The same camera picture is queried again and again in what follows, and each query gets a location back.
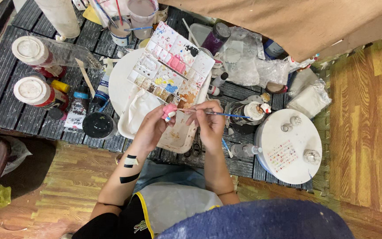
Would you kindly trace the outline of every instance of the pink figurine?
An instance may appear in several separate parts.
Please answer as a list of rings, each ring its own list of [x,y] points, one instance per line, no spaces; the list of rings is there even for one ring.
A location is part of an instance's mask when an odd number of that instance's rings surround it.
[[[173,116],[176,115],[177,106],[170,103],[167,106],[163,107],[163,111],[165,112],[162,116],[162,119],[164,119],[166,122],[169,122]]]

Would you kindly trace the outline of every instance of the blue cloth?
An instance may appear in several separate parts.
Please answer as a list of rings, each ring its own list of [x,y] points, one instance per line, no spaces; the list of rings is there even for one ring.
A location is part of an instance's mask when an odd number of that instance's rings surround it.
[[[309,201],[258,200],[215,208],[178,222],[157,239],[352,239],[343,219]]]
[[[145,160],[133,193],[155,182],[173,182],[206,189],[204,169],[202,168],[187,165],[156,164],[151,160]]]

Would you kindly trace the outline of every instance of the yellow trim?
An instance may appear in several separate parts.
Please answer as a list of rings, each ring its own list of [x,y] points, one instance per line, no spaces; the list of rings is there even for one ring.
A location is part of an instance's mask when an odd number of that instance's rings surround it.
[[[148,219],[148,210],[147,210],[147,205],[145,204],[144,197],[142,196],[140,192],[136,192],[135,194],[139,197],[141,201],[142,210],[144,211],[145,223],[148,227],[148,231],[150,231],[151,238],[154,239],[154,232],[153,232],[153,229],[151,229],[150,220]]]
[[[220,206],[219,206],[219,205],[211,206],[211,207],[209,208],[209,210],[214,209],[214,208],[220,208]]]

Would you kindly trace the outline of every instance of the white apron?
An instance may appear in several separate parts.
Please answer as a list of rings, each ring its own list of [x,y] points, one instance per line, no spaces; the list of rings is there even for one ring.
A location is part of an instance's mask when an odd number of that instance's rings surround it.
[[[135,194],[152,238],[194,214],[223,205],[214,192],[170,182],[150,184]]]

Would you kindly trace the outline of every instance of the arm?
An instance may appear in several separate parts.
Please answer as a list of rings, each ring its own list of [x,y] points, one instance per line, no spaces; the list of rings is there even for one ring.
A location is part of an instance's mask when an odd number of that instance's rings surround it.
[[[204,178],[206,189],[218,195],[223,204],[239,203],[240,200],[234,192],[234,185],[222,150],[222,135],[225,127],[225,118],[221,115],[205,114],[203,110],[211,109],[214,112],[222,112],[217,101],[206,101],[196,105],[197,112],[187,121],[191,124],[194,120],[200,126],[201,141],[206,147],[204,161]]]
[[[148,154],[154,150],[167,126],[173,127],[175,118],[167,123],[162,120],[163,106],[159,106],[148,113],[136,133],[135,139],[123,154],[116,169],[98,195],[97,204],[91,214],[91,219],[110,212],[119,215],[121,209],[129,201],[138,180],[139,173]],[[136,157],[138,165],[125,167],[125,160],[129,156]]]

